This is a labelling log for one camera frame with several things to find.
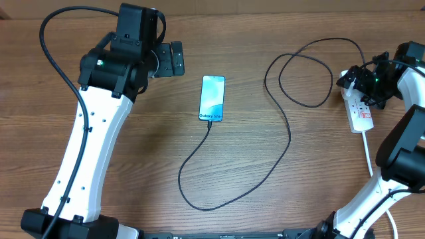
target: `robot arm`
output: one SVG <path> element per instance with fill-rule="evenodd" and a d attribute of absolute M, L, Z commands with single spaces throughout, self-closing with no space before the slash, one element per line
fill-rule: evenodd
<path fill-rule="evenodd" d="M 414 42 L 404 43 L 399 46 L 395 59 L 412 63 L 413 57 L 414 62 L 421 63 L 416 68 L 425 73 L 420 60 L 424 51 L 425 46 Z M 382 55 L 375 57 L 377 60 L 381 58 Z M 366 105 L 382 109 L 386 100 L 381 99 L 387 99 L 384 95 L 393 92 L 389 96 L 402 98 L 407 113 L 378 150 L 376 163 L 380 169 L 349 204 L 318 225 L 312 238 L 368 238 L 365 237 L 368 229 L 386 210 L 425 185 L 425 149 L 417 146 L 421 138 L 425 139 L 425 77 L 411 68 L 398 65 L 378 65 L 373 72 L 366 73 L 356 70 L 358 68 L 352 67 L 348 74 L 339 79 L 337 84 L 344 88 L 343 94 L 363 93 L 362 100 Z M 397 92 L 388 90 L 394 86 L 397 86 Z M 398 190 L 404 191 L 386 199 L 389 193 Z"/>
<path fill-rule="evenodd" d="M 157 38 L 157 19 L 163 32 Z M 143 238 L 143 231 L 100 214 L 105 174 L 118 133 L 148 78 L 184 74 L 181 42 L 162 43 L 165 17 L 155 9 L 123 3 L 116 33 L 109 33 L 80 63 L 79 90 L 89 115 L 86 149 L 68 198 L 48 238 Z M 111 41 L 111 51 L 103 48 Z M 74 127 L 56 180 L 41 208 L 24 212 L 21 228 L 39 238 L 59 209 L 84 130 L 78 104 Z"/>

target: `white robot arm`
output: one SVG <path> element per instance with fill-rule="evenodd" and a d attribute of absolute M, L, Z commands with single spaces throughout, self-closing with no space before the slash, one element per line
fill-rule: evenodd
<path fill-rule="evenodd" d="M 43 21 L 40 35 L 44 53 L 60 74 L 63 72 L 45 48 L 43 27 L 55 15 L 76 9 L 117 15 L 117 31 L 108 33 L 81 60 L 78 79 L 81 87 L 76 95 L 81 96 L 82 101 L 79 100 L 77 106 L 62 165 L 41 208 L 24 212 L 21 228 L 43 239 L 144 238 L 143 231 L 100 214 L 102 188 L 118 133 L 137 95 L 146 90 L 148 78 L 184 74 L 183 47 L 181 42 L 162 43 L 165 17 L 156 9 L 123 3 L 118 14 L 93 7 L 65 7 Z M 163 23 L 159 37 L 158 19 Z M 109 42 L 111 50 L 105 50 Z M 86 106 L 87 112 L 83 112 L 80 103 Z M 84 116 L 88 116 L 88 126 L 84 125 Z M 83 134 L 88 136 L 78 166 Z M 71 177 L 74 168 L 77 172 Z M 65 188 L 70 188 L 68 195 L 64 193 Z"/>
<path fill-rule="evenodd" d="M 425 73 L 425 68 L 423 67 L 417 66 L 416 69 Z M 344 93 L 361 94 L 353 89 L 353 85 L 354 82 L 350 84 L 348 89 L 343 89 L 345 90 Z M 424 184 L 425 179 L 421 177 L 425 176 L 425 174 L 421 172 L 421 170 L 425 170 L 425 168 L 423 168 L 425 165 L 425 155 L 423 154 L 423 149 L 416 147 L 416 145 L 420 137 L 425 139 L 425 127 L 423 126 L 425 125 L 425 118 L 423 116 L 425 115 L 423 111 L 425 108 L 425 77 L 412 68 L 406 68 L 397 81 L 397 88 L 402 95 L 408 113 L 388 136 L 391 138 L 387 138 L 379 149 L 377 163 L 381 169 L 378 169 L 374 173 L 370 181 L 349 204 L 335 213 L 333 217 L 333 229 L 339 232 L 339 236 L 344 236 L 344 238 L 365 238 L 368 229 L 386 210 L 397 201 L 411 194 L 408 189 L 413 188 L 414 191 L 418 191 Z M 410 124 L 410 128 L 403 127 L 402 122 L 406 125 Z M 397 130 L 402 130 L 401 132 L 404 131 L 404 135 L 394 132 Z M 389 141 L 397 140 L 400 145 L 388 143 Z M 388 155 L 388 153 L 384 155 L 384 151 L 391 151 L 393 155 Z M 409 178 L 409 173 L 416 175 Z M 387 197 L 389 193 L 399 190 L 406 192 L 393 195 L 374 210 L 374 207 Z M 364 219 L 369 212 L 373 213 L 369 215 L 366 221 L 362 222 L 362 219 Z"/>

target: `charging cable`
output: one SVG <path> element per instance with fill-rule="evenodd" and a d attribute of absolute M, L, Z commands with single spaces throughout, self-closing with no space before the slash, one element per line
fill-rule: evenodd
<path fill-rule="evenodd" d="M 272 169 L 270 169 L 270 171 L 268 172 L 268 174 L 263 178 L 263 180 L 261 180 L 256 186 L 254 186 L 252 189 L 250 189 L 249 191 L 247 191 L 246 193 L 244 193 L 244 194 L 242 194 L 242 195 L 240 195 L 239 197 L 236 197 L 236 198 L 234 198 L 234 199 L 232 199 L 232 200 L 229 200 L 229 201 L 227 201 L 227 202 L 225 202 L 225 203 L 223 203 L 223 204 L 220 204 L 220 205 L 218 205 L 218 206 L 216 206 L 216 207 L 213 207 L 213 208 L 199 208 L 199 207 L 197 207 L 197 206 L 195 206 L 195 205 L 193 205 L 191 202 L 189 202 L 189 200 L 186 198 L 186 196 L 185 196 L 185 194 L 183 193 L 183 190 L 182 190 L 182 188 L 181 188 L 181 183 L 180 183 L 180 177 L 181 177 L 181 171 L 183 170 L 183 167 L 186 165 L 186 163 L 191 159 L 191 157 L 198 151 L 198 149 L 202 146 L 202 144 L 205 142 L 205 140 L 207 139 L 207 137 L 208 137 L 208 135 L 209 135 L 209 133 L 210 133 L 210 130 L 211 130 L 211 127 L 213 126 L 213 122 L 211 121 L 211 120 L 209 120 L 208 121 L 208 129 L 207 129 L 207 133 L 205 134 L 205 136 L 204 136 L 204 138 L 203 138 L 203 140 L 198 144 L 198 147 L 196 147 L 195 148 L 195 150 L 186 158 L 186 160 L 183 162 L 183 164 L 180 166 L 180 170 L 179 170 L 179 175 L 178 175 L 178 177 L 177 177 L 177 182 L 178 182 L 178 184 L 179 184 L 179 190 L 180 190 L 180 194 L 181 194 L 181 196 L 183 197 L 183 199 L 185 199 L 185 201 L 187 202 L 187 204 L 189 205 L 189 206 L 191 206 L 193 209 L 196 209 L 196 210 L 199 210 L 199 211 L 203 211 L 203 212 L 209 212 L 209 211 L 212 211 L 212 210 L 216 210 L 216 209 L 219 209 L 219 208 L 222 208 L 222 207 L 224 207 L 224 206 L 226 206 L 226 205 L 228 205 L 228 204 L 230 204 L 230 203 L 232 203 L 232 202 L 234 202 L 234 201 L 236 201 L 236 200 L 239 200 L 239 199 L 241 199 L 241 198 L 243 198 L 243 197 L 245 197 L 246 195 L 248 195 L 248 194 L 250 194 L 250 193 L 252 193 L 252 191 L 254 191 L 254 190 L 256 190 L 259 186 L 261 186 L 267 179 L 268 179 L 268 177 L 272 174 L 272 172 L 273 172 L 273 170 L 276 168 L 276 166 L 278 166 L 278 163 L 280 162 L 280 159 L 282 159 L 282 157 L 285 155 L 285 153 L 286 153 L 286 151 L 288 150 L 288 148 L 289 148 L 289 144 L 286 146 L 286 148 L 285 148 L 285 151 L 284 151 L 284 153 L 282 154 L 282 156 L 274 163 L 274 166 L 272 167 Z"/>
<path fill-rule="evenodd" d="M 342 72 L 339 77 L 344 76 L 346 73 L 347 71 Z M 344 98 L 345 109 L 347 110 L 347 116 L 351 132 L 361 133 L 362 135 L 363 145 L 365 146 L 367 167 L 369 169 L 369 174 L 372 177 L 373 169 L 366 138 L 366 131 L 373 128 L 371 110 L 362 101 L 360 101 L 362 93 L 354 89 L 353 85 L 354 84 L 351 84 L 349 89 L 341 88 L 341 93 Z M 386 211 L 386 214 L 388 215 L 388 219 L 391 222 L 392 230 L 394 231 L 394 239 L 398 239 L 396 222 L 394 221 L 394 218 L 392 217 L 389 210 Z"/>

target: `white cable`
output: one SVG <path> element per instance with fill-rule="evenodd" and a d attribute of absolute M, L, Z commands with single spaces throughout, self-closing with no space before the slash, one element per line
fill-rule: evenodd
<path fill-rule="evenodd" d="M 367 167 L 369 168 L 369 174 L 372 177 L 373 176 L 373 170 L 372 170 L 372 164 L 371 164 L 371 157 L 369 156 L 369 147 L 367 146 L 366 132 L 362 131 L 361 136 L 363 137 L 363 145 L 365 146 Z M 386 214 L 388 215 L 388 219 L 390 219 L 392 230 L 394 231 L 394 239 L 398 239 L 396 222 L 394 221 L 394 218 L 392 217 L 389 210 L 386 211 Z"/>

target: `smartphone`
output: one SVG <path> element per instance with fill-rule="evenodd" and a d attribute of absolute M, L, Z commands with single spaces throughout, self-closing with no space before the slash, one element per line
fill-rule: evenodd
<path fill-rule="evenodd" d="M 204 76 L 202 80 L 199 119 L 205 121 L 223 120 L 224 76 Z"/>

